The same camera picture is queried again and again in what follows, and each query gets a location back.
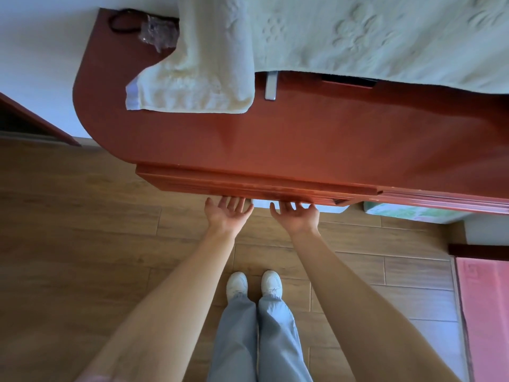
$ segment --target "white wall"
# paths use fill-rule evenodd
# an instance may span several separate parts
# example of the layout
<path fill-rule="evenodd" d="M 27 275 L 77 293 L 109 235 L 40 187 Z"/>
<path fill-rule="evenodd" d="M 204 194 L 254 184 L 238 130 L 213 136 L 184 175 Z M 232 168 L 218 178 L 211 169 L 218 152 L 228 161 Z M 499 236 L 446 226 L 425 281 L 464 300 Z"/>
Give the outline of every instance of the white wall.
<path fill-rule="evenodd" d="M 98 7 L 177 16 L 176 0 L 2 0 L 0 6 L 0 92 L 72 136 L 90 137 L 74 111 L 72 86 Z"/>
<path fill-rule="evenodd" d="M 509 215 L 473 214 L 465 219 L 468 244 L 509 245 Z"/>

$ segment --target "person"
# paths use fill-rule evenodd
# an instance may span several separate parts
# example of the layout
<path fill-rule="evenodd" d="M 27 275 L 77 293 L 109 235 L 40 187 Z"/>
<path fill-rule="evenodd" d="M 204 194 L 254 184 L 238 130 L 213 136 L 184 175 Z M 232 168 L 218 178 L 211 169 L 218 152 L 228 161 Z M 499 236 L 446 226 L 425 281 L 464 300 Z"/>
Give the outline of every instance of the person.
<path fill-rule="evenodd" d="M 245 199 L 223 197 L 218 205 L 207 199 L 209 227 L 197 250 L 131 312 L 78 381 L 182 381 L 235 237 L 253 211 L 252 205 L 244 211 L 244 204 Z M 412 323 L 328 248 L 314 205 L 295 203 L 294 209 L 279 202 L 279 209 L 270 206 L 357 382 L 459 381 Z M 264 274 L 262 291 L 257 315 L 245 275 L 230 277 L 208 381 L 311 381 L 275 272 Z"/>

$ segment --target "cloth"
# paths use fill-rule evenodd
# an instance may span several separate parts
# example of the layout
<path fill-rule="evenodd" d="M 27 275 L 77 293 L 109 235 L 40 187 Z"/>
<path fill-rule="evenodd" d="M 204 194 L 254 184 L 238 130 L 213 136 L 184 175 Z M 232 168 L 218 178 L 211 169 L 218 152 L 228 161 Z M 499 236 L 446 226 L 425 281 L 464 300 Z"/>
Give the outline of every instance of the cloth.
<path fill-rule="evenodd" d="M 509 0 L 178 0 L 175 52 L 128 109 L 239 114 L 254 73 L 302 71 L 509 93 Z"/>
<path fill-rule="evenodd" d="M 302 357 L 295 319 L 283 300 L 268 295 L 258 302 L 260 382 L 312 381 Z M 237 295 L 223 311 L 214 341 L 208 382 L 256 382 L 257 308 Z"/>

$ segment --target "pink surface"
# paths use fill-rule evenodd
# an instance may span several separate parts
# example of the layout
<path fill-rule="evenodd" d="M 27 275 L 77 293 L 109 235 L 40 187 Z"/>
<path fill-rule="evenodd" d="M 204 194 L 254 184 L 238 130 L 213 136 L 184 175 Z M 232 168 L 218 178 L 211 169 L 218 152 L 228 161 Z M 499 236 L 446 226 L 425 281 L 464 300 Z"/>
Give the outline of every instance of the pink surface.
<path fill-rule="evenodd" d="M 507 382 L 509 262 L 456 261 L 475 382 Z"/>

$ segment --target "foot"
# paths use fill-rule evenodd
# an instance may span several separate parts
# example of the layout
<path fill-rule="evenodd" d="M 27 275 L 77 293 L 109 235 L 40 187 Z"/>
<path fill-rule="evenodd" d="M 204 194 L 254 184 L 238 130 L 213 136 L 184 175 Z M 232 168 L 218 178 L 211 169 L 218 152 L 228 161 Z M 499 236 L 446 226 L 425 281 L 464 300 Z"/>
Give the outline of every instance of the foot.
<path fill-rule="evenodd" d="M 226 299 L 230 301 L 239 293 L 247 295 L 247 277 L 242 272 L 235 272 L 226 283 Z"/>
<path fill-rule="evenodd" d="M 262 276 L 262 295 L 272 295 L 281 299 L 283 296 L 283 286 L 281 278 L 275 271 L 265 271 Z"/>

